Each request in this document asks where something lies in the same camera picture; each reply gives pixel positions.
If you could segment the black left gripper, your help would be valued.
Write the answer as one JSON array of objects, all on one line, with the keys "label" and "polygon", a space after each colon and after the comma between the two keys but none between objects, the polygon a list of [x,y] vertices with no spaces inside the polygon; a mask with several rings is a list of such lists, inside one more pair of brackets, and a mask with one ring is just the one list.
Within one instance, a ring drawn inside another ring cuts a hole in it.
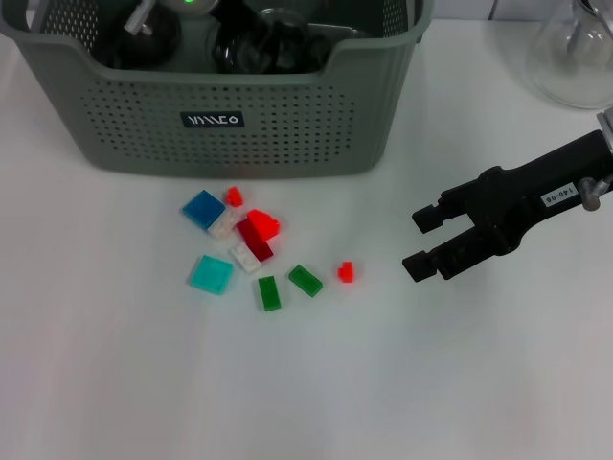
[{"label": "black left gripper", "polygon": [[220,0],[212,8],[212,17],[230,30],[267,30],[268,24],[243,0]]}]

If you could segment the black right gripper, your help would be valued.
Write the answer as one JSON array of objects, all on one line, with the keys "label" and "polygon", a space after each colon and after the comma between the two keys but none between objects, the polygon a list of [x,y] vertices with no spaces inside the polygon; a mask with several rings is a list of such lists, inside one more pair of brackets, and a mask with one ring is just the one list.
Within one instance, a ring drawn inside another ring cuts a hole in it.
[{"label": "black right gripper", "polygon": [[416,283],[437,273],[450,280],[494,255],[507,255],[532,227],[580,203],[579,194],[569,194],[548,205],[545,195],[569,184],[577,187],[583,178],[602,179],[611,173],[612,153],[600,130],[523,166],[490,168],[443,192],[437,205],[412,215],[422,234],[461,215],[468,216],[473,226],[428,252],[403,259],[402,265]]}]

